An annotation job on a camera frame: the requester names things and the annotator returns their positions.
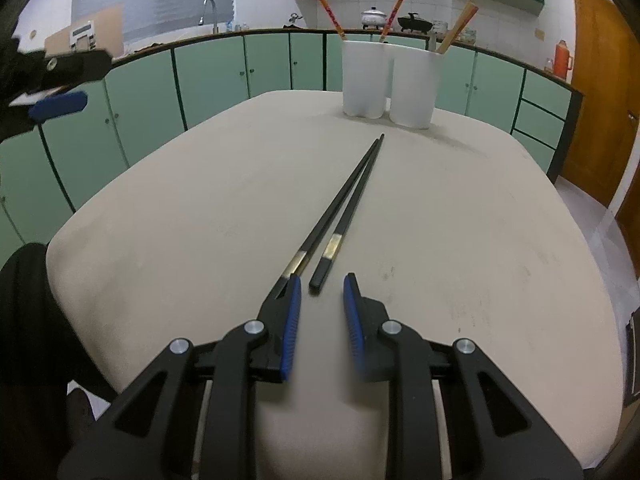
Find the white cup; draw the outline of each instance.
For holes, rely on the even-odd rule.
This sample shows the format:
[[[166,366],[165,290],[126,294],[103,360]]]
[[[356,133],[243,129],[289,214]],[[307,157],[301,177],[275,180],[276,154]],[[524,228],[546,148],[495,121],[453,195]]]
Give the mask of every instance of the white cup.
[[[342,110],[347,115],[382,117],[389,75],[388,47],[373,41],[342,42]]]
[[[407,128],[428,128],[440,85],[442,54],[389,45],[394,60],[389,118]]]

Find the chopsticks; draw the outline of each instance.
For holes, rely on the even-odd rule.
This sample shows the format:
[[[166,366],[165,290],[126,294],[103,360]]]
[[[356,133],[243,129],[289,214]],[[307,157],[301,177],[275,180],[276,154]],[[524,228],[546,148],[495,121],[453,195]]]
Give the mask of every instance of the chopsticks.
[[[346,41],[347,36],[342,30],[340,23],[338,23],[338,20],[335,19],[334,12],[331,10],[331,7],[329,7],[329,3],[327,2],[327,0],[320,0],[320,3],[324,7],[324,10],[326,10],[326,13],[329,15],[329,18],[331,19],[331,21],[334,23],[335,30],[338,32],[338,35],[340,36],[341,40]]]
[[[382,141],[384,138],[385,134],[382,134],[378,139],[378,144],[376,145],[373,153],[371,153],[371,157],[367,163],[367,167],[362,172],[362,176],[358,181],[358,185],[353,191],[353,194],[351,195],[351,198],[347,203],[347,207],[344,209],[340,220],[338,220],[338,225],[334,229],[334,234],[331,235],[329,243],[326,245],[324,253],[322,254],[322,257],[318,262],[318,266],[314,271],[314,275],[309,281],[309,292],[311,294],[320,294],[320,291],[322,290],[322,286],[324,285],[326,277],[329,275],[329,271],[334,264],[335,257],[340,251],[340,246],[342,245],[342,241],[344,240],[344,235],[347,233],[347,229],[349,229],[349,225],[351,224],[351,219],[353,219],[353,215],[356,212],[358,202],[360,201],[362,192],[367,185],[367,180],[369,179],[369,175],[371,174],[373,165],[376,162],[376,157],[380,152],[380,147],[382,146]]]
[[[379,143],[380,139],[376,139],[373,141],[373,144],[367,150],[367,153],[365,153],[356,168],[348,177],[347,181],[342,185],[340,191],[338,191],[338,194],[334,197],[334,200],[329,204],[329,207],[322,214],[322,216],[318,220],[318,223],[311,230],[305,241],[302,242],[302,245],[300,245],[298,252],[296,252],[295,256],[293,256],[293,258],[289,262],[289,265],[284,269],[284,272],[278,278],[278,281],[275,283],[275,285],[273,285],[273,288],[267,296],[268,299],[277,298],[283,293],[287,286],[287,282],[289,281],[290,275],[300,275],[302,271],[305,270],[306,264],[308,264],[309,262],[309,258],[313,255],[316,247],[318,247],[320,240],[322,240],[322,237],[324,237],[324,234],[329,228],[329,225],[331,225],[331,222],[334,220],[336,214],[340,210],[344,199],[347,198],[347,195],[349,194],[351,188],[353,187],[353,184],[356,182],[358,176],[360,175],[362,168],[365,167],[365,164],[369,161],[372,153],[374,153],[374,150],[376,149],[376,146],[379,145]]]
[[[444,37],[444,40],[438,49],[438,54],[444,54],[449,49],[453,40],[458,37],[460,32],[462,32],[462,29],[466,27],[466,24],[473,16],[476,15],[476,12],[478,12],[478,7],[474,5],[473,0],[469,0],[466,3],[465,8],[460,12],[453,28],[447,32],[447,35]]]
[[[394,19],[396,18],[396,14],[398,13],[398,9],[400,9],[400,6],[402,5],[403,1],[404,0],[396,1],[396,4],[394,5],[394,9],[391,11],[391,14],[389,15],[389,19],[386,20],[385,28],[382,29],[382,34],[380,34],[380,39],[378,40],[379,43],[383,43],[385,41],[386,35],[391,30],[391,25],[393,24]]]

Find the orange thermos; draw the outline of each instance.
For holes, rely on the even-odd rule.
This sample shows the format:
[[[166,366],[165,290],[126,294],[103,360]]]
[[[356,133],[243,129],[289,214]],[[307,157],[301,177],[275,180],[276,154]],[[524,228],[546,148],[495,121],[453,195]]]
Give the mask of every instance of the orange thermos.
[[[566,79],[566,73],[574,68],[574,56],[571,56],[566,42],[560,40],[556,45],[556,59],[554,60],[554,75]]]

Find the table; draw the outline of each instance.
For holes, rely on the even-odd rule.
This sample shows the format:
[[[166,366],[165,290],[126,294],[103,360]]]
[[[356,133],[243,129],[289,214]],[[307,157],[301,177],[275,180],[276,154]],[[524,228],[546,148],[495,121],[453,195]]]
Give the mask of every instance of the table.
[[[424,338],[475,340],[583,465],[622,407],[613,310],[580,230],[523,147],[436,110],[429,130],[348,118],[338,92],[270,92],[167,143],[53,238],[54,296],[123,389],[171,339],[222,338],[260,304],[373,139],[385,141],[290,383],[258,384],[264,478],[382,478],[386,384],[354,375],[342,279]]]

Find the silver bolt head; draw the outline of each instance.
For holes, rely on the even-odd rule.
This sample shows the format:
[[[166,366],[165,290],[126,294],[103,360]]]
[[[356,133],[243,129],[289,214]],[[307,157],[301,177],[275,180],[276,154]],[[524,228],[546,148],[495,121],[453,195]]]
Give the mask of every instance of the silver bolt head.
[[[244,324],[244,331],[248,334],[259,334],[264,330],[264,323],[257,319],[252,319]]]
[[[456,348],[463,354],[472,354],[476,350],[476,343],[471,339],[458,339]]]
[[[382,330],[385,334],[395,335],[400,333],[402,325],[393,319],[389,319],[382,324]]]
[[[174,339],[169,345],[169,350],[174,354],[184,354],[189,349],[189,342],[186,339]]]

